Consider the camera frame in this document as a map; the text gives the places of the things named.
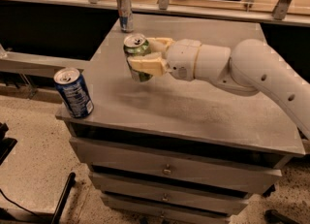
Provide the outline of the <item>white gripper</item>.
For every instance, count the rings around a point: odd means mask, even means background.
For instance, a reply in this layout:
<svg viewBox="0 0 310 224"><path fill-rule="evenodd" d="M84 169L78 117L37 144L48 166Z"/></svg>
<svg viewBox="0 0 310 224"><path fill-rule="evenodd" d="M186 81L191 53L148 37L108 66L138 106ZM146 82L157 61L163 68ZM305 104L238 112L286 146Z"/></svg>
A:
<svg viewBox="0 0 310 224"><path fill-rule="evenodd" d="M172 38L151 37L148 37L147 41L152 53L128 57L128 62L134 70L160 77L170 66L170 74L175 79L194 79L194 67L202 46L200 41L183 39L174 42Z"/></svg>

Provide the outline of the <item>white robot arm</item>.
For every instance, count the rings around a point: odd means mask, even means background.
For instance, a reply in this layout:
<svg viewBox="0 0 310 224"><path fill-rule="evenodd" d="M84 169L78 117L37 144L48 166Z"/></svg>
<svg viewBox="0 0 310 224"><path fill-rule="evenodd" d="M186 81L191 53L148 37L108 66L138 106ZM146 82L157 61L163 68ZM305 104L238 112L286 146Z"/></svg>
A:
<svg viewBox="0 0 310 224"><path fill-rule="evenodd" d="M247 39L234 48L200 41L151 38L151 52L131 55L130 66L160 77L203 80L240 96L263 93L310 139L310 84L267 43Z"/></svg>

